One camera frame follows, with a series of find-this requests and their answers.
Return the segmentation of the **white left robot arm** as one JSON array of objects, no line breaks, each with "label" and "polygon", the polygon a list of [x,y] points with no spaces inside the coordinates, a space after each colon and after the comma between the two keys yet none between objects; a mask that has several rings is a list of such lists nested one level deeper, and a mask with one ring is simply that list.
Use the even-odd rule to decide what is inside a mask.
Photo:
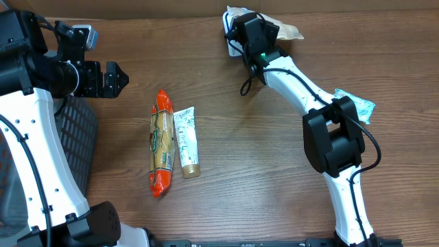
[{"label": "white left robot arm", "polygon": [[49,23],[24,10],[1,13],[1,131],[26,198],[29,233],[18,246],[142,246],[148,231],[122,223],[114,205],[90,206],[56,129],[54,100],[116,98],[128,75],[113,61],[87,61],[96,31]]}]

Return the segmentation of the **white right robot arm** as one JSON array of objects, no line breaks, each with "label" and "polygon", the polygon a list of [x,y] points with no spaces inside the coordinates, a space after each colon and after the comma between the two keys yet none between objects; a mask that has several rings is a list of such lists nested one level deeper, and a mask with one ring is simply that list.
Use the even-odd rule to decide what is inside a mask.
[{"label": "white right robot arm", "polygon": [[258,78],[301,115],[306,157],[329,188],[336,246],[379,246],[361,192],[360,175],[366,171],[361,156],[370,133],[360,124],[354,101],[348,96],[337,99],[315,85],[276,44],[279,25],[258,12],[233,17],[228,10],[223,24],[230,56],[241,56],[249,72],[241,95]]}]

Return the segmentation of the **white gold-capped cream tube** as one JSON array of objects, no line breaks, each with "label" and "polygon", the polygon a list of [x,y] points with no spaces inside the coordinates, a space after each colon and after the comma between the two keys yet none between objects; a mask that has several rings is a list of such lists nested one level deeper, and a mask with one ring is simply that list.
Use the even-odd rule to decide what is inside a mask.
[{"label": "white gold-capped cream tube", "polygon": [[180,164],[185,178],[200,176],[198,141],[195,131],[195,108],[189,107],[174,113]]}]

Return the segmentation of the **orange spaghetti packet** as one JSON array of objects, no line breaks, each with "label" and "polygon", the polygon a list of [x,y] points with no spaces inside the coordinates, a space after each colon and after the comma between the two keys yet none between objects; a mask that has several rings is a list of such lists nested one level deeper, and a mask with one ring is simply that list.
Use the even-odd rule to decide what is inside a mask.
[{"label": "orange spaghetti packet", "polygon": [[150,118],[150,189],[155,198],[163,196],[171,185],[174,166],[173,104],[161,89],[152,106]]}]

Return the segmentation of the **beige grain snack pouch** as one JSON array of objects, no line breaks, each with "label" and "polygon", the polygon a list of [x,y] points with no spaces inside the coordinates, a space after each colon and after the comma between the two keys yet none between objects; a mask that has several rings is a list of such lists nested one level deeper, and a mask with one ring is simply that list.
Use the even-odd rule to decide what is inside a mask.
[{"label": "beige grain snack pouch", "polygon": [[[247,8],[238,8],[238,7],[230,7],[227,6],[227,10],[223,14],[223,24],[225,32],[228,32],[229,29],[232,26],[232,22],[234,19],[236,19],[238,16],[247,14],[253,12],[253,10],[249,10]],[[277,34],[277,39],[279,40],[293,40],[298,39],[302,40],[304,39],[304,36],[298,31],[298,28],[293,25],[284,24],[283,22],[273,19],[270,16],[267,16],[265,14],[262,14],[262,17],[277,26],[279,26],[279,31]]]}]

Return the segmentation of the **teal wet wipes pack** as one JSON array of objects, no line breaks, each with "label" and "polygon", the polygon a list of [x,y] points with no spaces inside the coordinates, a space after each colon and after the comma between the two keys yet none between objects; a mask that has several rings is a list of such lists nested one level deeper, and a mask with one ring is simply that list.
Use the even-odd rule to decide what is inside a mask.
[{"label": "teal wet wipes pack", "polygon": [[335,94],[334,94],[335,98],[341,99],[345,96],[348,96],[351,100],[353,100],[355,107],[357,109],[359,120],[364,122],[366,125],[369,125],[370,117],[372,116],[376,104],[371,101],[368,101],[367,99],[362,99],[360,97],[357,97],[342,89],[335,89]]}]

